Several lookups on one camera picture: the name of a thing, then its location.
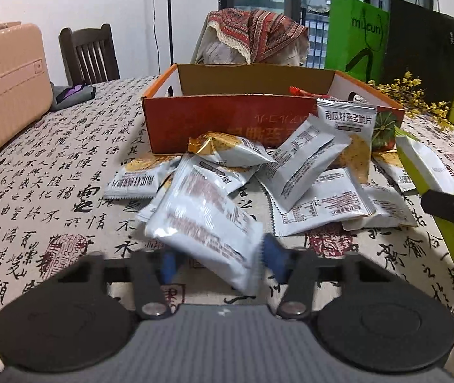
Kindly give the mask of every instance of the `black light stand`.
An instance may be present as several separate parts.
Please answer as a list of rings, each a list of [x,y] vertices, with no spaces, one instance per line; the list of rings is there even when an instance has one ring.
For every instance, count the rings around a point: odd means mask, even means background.
[[[172,1],[166,0],[168,7],[168,42],[170,45],[170,66],[174,64],[174,40],[172,37]]]

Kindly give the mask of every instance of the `snack packet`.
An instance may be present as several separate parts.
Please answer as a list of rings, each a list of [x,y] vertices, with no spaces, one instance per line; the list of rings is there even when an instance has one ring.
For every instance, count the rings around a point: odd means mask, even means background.
[[[263,273],[263,226],[184,157],[145,234],[196,259],[245,295]]]
[[[309,115],[272,154],[276,163],[261,166],[256,176],[285,211],[351,143],[346,134]]]
[[[419,194],[436,190],[454,195],[454,178],[440,158],[418,138],[396,128],[397,153]],[[454,223],[433,217],[454,262]]]
[[[157,191],[156,195],[152,198],[151,202],[147,204],[143,209],[136,214],[136,218],[140,222],[147,223],[149,219],[152,217],[158,206],[161,204],[165,193],[169,189],[170,185],[172,184],[173,174],[170,174],[165,182],[161,185],[159,190]]]
[[[211,181],[218,187],[225,190],[226,194],[235,192],[238,188],[243,187],[258,169],[258,166],[223,167],[212,163],[211,161],[207,161],[197,155],[189,157],[189,164],[197,165],[201,169],[210,171],[211,174],[208,175],[208,178],[210,178]],[[170,175],[169,178],[163,183],[151,202],[137,213],[136,218],[138,220],[141,222],[147,222],[150,219],[161,203],[166,191],[170,187],[172,176],[173,175]]]
[[[349,169],[325,171],[289,212],[270,196],[275,236],[304,232],[331,222],[369,216],[376,209]]]
[[[404,169],[397,151],[384,151],[373,153],[377,164],[394,180],[399,189],[404,193],[415,190],[415,185]]]
[[[308,98],[322,98],[322,99],[336,99],[331,95],[320,95],[316,93],[311,93],[304,91],[303,89],[297,88],[295,86],[289,86],[289,93],[293,96],[307,96]]]
[[[181,156],[146,153],[123,165],[106,186],[106,199],[141,199],[154,197],[161,183]]]
[[[352,142],[333,167],[349,167],[359,182],[369,180],[371,145],[377,108],[345,101],[317,99],[317,114],[328,125],[345,132]]]
[[[342,227],[344,230],[417,226],[417,221],[404,199],[393,188],[363,185],[362,190],[373,203],[376,213],[372,216],[357,217],[343,221]]]
[[[227,167],[251,167],[275,162],[260,142],[219,132],[207,132],[198,138],[190,137],[188,151]]]

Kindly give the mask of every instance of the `chinese calligraphy tablecloth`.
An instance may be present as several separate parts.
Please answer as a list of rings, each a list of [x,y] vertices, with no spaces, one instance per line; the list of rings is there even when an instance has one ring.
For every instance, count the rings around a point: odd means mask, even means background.
[[[87,252],[128,257],[136,249],[161,246],[144,237],[135,219],[146,200],[102,198],[119,166],[150,149],[140,95],[151,79],[98,84],[95,99],[48,113],[0,151],[0,309]],[[454,176],[454,132],[439,131],[425,118],[406,119],[403,128],[429,144]],[[371,183],[393,186],[375,165]],[[272,230],[268,200],[256,179],[232,198]],[[358,251],[445,304],[454,316],[454,265],[447,247],[419,197],[405,199],[417,228],[351,234],[331,224],[282,243],[327,257]],[[163,289],[173,307],[183,302],[275,307],[285,291],[268,272],[257,296],[243,296],[192,260]],[[126,307],[132,306],[130,293],[128,284],[110,289]],[[338,284],[324,283],[316,295],[318,309],[338,295]],[[454,375],[454,349],[446,369]]]

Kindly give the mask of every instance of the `red patterned scarf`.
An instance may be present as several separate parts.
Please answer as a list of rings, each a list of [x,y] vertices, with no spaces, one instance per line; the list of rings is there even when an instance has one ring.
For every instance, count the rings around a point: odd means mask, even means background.
[[[207,25],[216,30],[222,43],[238,50],[247,63],[263,62],[301,35],[308,36],[305,26],[283,14],[260,9],[211,11]]]

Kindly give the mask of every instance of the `metal screw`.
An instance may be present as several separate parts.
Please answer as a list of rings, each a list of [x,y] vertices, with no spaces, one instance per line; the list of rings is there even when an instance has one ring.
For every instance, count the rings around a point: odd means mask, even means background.
[[[160,315],[163,315],[166,312],[167,308],[168,307],[161,302],[149,302],[142,307],[142,311],[146,315],[158,317]]]
[[[299,301],[288,301],[282,304],[281,310],[287,315],[295,316],[303,314],[307,310],[307,307],[305,307],[305,304]]]

